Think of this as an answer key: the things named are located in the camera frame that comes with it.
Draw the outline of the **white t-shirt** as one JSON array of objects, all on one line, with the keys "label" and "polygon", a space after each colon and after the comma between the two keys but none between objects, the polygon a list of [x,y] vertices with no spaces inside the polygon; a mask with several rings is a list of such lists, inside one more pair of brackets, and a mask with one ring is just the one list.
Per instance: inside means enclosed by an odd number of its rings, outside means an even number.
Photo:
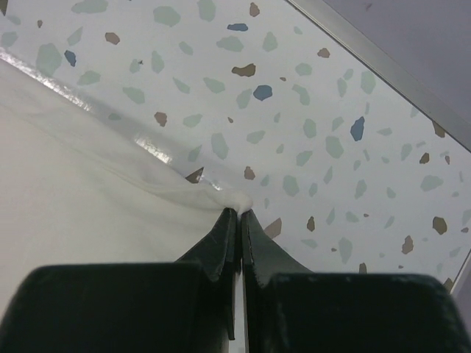
[{"label": "white t-shirt", "polygon": [[237,190],[192,184],[53,90],[1,64],[1,307],[45,265],[171,262]]}]

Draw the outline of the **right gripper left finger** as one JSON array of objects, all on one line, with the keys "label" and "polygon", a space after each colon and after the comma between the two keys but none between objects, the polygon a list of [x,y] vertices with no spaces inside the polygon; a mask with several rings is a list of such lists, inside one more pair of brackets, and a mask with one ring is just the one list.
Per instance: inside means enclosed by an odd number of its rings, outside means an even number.
[{"label": "right gripper left finger", "polygon": [[222,211],[173,263],[49,265],[21,283],[3,352],[227,352],[235,337],[238,216]]}]

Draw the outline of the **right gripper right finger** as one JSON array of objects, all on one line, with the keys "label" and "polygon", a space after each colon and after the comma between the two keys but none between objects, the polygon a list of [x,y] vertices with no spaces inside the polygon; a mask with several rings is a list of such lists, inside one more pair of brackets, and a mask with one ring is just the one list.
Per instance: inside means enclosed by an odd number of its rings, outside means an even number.
[{"label": "right gripper right finger", "polygon": [[419,274],[313,272],[241,217],[248,352],[468,352],[445,287]]}]

